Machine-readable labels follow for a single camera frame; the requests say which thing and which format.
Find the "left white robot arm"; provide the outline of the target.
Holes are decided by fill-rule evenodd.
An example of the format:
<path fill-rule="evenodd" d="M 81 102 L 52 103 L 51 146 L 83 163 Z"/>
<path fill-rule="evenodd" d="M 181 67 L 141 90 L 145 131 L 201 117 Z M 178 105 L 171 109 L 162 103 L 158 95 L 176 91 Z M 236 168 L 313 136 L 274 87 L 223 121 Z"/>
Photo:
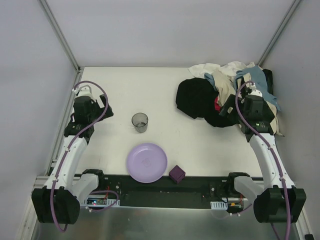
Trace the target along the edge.
<path fill-rule="evenodd" d="M 77 83 L 73 92 L 73 113 L 64 129 L 57 162 L 41 188 L 31 194 L 31 200 L 40 223 L 73 225 L 80 214 L 81 205 L 88 196 L 101 187 L 102 170 L 87 169 L 74 182 L 80 159 L 95 131 L 94 125 L 114 115 L 107 94 L 100 95 L 100 106 L 92 93 L 91 81 Z"/>

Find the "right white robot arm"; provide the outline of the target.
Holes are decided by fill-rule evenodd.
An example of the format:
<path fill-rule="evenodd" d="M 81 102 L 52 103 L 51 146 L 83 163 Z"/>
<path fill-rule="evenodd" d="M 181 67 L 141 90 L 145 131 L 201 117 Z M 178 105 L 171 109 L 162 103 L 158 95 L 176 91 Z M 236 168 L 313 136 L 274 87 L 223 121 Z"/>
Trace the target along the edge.
<path fill-rule="evenodd" d="M 232 114 L 258 160 L 264 184 L 259 186 L 247 173 L 231 172 L 224 190 L 245 197 L 260 223 L 295 223 L 307 196 L 302 188 L 295 186 L 285 170 L 267 120 L 266 107 L 263 93 L 251 81 L 230 95 L 223 106 L 222 116 L 232 108 Z"/>

